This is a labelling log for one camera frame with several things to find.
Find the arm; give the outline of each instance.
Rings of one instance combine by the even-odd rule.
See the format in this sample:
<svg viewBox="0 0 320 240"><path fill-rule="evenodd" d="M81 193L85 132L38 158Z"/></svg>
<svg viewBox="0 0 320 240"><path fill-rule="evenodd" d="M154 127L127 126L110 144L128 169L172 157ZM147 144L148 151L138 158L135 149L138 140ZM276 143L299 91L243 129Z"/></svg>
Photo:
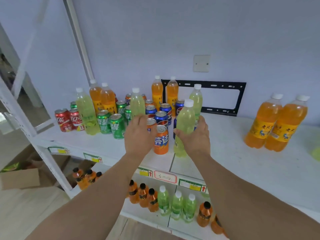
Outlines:
<svg viewBox="0 0 320 240"><path fill-rule="evenodd" d="M320 224L261 188L237 177L210 156L201 116L191 134L175 130L201 173L219 220L232 240L320 239Z"/></svg>
<svg viewBox="0 0 320 240"><path fill-rule="evenodd" d="M101 178L41 222L26 240L105 240L116 222L137 167L154 145L157 129L147 131L136 116L124 136L126 154Z"/></svg>

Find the electrical outlet plate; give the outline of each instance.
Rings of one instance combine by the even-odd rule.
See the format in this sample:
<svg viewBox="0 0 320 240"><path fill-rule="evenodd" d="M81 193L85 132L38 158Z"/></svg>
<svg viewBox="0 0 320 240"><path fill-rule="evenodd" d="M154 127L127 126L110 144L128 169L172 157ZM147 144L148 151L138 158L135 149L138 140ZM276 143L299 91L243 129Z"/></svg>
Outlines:
<svg viewBox="0 0 320 240"><path fill-rule="evenodd" d="M193 57L193 72L209 72L210 55L201 55Z"/></svg>

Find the white bottle cap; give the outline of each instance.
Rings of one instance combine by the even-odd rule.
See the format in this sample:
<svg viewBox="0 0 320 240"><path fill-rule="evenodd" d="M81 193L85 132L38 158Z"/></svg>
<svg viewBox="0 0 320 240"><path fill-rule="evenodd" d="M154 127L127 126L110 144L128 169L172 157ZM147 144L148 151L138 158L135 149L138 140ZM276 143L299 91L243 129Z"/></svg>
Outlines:
<svg viewBox="0 0 320 240"><path fill-rule="evenodd" d="M193 193L189 194L189 200L194 201L195 199L196 196Z"/></svg>
<svg viewBox="0 0 320 240"><path fill-rule="evenodd" d="M310 99L310 96L305 96L305 95L298 95L296 97L296 100L300 100L300 101L308 101Z"/></svg>
<svg viewBox="0 0 320 240"><path fill-rule="evenodd" d="M271 95L271 97L272 97L273 99L282 99L283 94L273 93L273 94Z"/></svg>
<svg viewBox="0 0 320 240"><path fill-rule="evenodd" d="M201 84L195 84L194 88L197 89L197 90L200 90L201 89Z"/></svg>
<svg viewBox="0 0 320 240"><path fill-rule="evenodd" d="M185 99L184 100L184 106L185 107L193 107L193 100L192 99Z"/></svg>
<svg viewBox="0 0 320 240"><path fill-rule="evenodd" d="M140 92L140 88L132 88L132 92L139 93Z"/></svg>
<svg viewBox="0 0 320 240"><path fill-rule="evenodd" d="M83 88L76 88L77 92L83 92Z"/></svg>
<svg viewBox="0 0 320 240"><path fill-rule="evenodd" d="M160 186L160 192L161 192L161 193L166 192L166 187L165 187L164 185L161 185L161 186Z"/></svg>
<svg viewBox="0 0 320 240"><path fill-rule="evenodd" d="M182 193L179 190L177 190L176 191L176 197L177 198L181 198L181 196L182 196Z"/></svg>

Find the coca-cola can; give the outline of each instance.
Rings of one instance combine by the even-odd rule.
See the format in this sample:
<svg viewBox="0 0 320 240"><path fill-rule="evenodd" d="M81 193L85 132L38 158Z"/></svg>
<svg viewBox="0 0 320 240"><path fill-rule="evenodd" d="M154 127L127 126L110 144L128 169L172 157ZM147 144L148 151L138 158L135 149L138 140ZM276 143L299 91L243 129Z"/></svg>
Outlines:
<svg viewBox="0 0 320 240"><path fill-rule="evenodd" d="M85 125L82 122L81 116L77 108L73 108L69 110L70 119L72 121L73 127L77 131L82 131L85 129Z"/></svg>
<svg viewBox="0 0 320 240"><path fill-rule="evenodd" d="M56 117L62 132L69 132L73 130L73 125L70 120L70 113L66 108L57 109L54 111L54 116Z"/></svg>

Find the green soda bottle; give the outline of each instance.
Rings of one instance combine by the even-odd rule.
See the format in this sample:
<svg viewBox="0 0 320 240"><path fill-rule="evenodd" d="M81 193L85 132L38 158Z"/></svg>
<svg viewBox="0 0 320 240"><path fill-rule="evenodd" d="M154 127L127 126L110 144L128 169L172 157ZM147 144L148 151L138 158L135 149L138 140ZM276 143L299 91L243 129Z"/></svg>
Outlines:
<svg viewBox="0 0 320 240"><path fill-rule="evenodd" d="M140 94L139 88L132 88L130 107L131 107L131 119L133 119L134 116L146 114L146 105L144 103L143 97Z"/></svg>
<svg viewBox="0 0 320 240"><path fill-rule="evenodd" d="M183 208L183 197L180 191L176 191L171 205L171 217L177 221L180 218L181 212Z"/></svg>
<svg viewBox="0 0 320 240"><path fill-rule="evenodd" d="M191 193L189 194L189 197L185 200L183 210L182 210L183 220L186 223L190 223L193 221L196 208L197 208L196 197L193 193Z"/></svg>
<svg viewBox="0 0 320 240"><path fill-rule="evenodd" d="M201 108L202 108L202 93L201 93L201 84L195 84L192 93L190 94L189 99L193 100L193 109L195 113L195 122L198 123Z"/></svg>
<svg viewBox="0 0 320 240"><path fill-rule="evenodd" d="M193 110L193 103L193 100L186 99L184 101L184 107L176 118L177 129L182 130L186 134L192 133L195 128L196 116ZM177 157L187 156L184 145L178 136L175 138L173 150Z"/></svg>
<svg viewBox="0 0 320 240"><path fill-rule="evenodd" d="M88 94L83 91L83 88L77 88L77 108L81 116L84 128L87 134L95 135L100 132L100 127L94 111L94 104Z"/></svg>
<svg viewBox="0 0 320 240"><path fill-rule="evenodd" d="M170 214L169 193L164 185L160 186L160 191L158 192L158 204L162 216Z"/></svg>

